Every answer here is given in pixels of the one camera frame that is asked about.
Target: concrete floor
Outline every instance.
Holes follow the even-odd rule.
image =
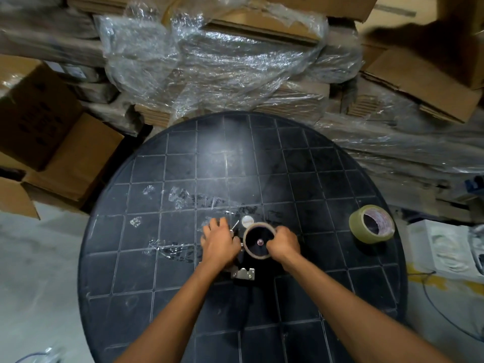
[[[88,217],[37,205],[41,221],[0,213],[1,361],[13,363],[53,346],[64,350],[64,362],[92,363],[76,295],[77,260]],[[415,329],[457,363],[481,362],[484,343],[446,322],[428,303],[421,284],[409,284],[408,320]],[[427,289],[461,327],[476,333],[484,325],[482,295],[463,286]]]

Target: table grid pattern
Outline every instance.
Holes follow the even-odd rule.
[[[246,214],[288,226],[306,258],[402,318],[407,286],[398,234],[369,246],[349,231],[349,215],[367,204],[386,207],[366,173],[296,122],[230,112],[161,132],[113,177],[86,230],[79,303],[94,359],[114,360],[171,300],[201,260],[201,226],[211,217],[225,216],[231,227]],[[274,270],[253,287],[227,274],[217,280],[183,362],[352,361],[301,287]]]

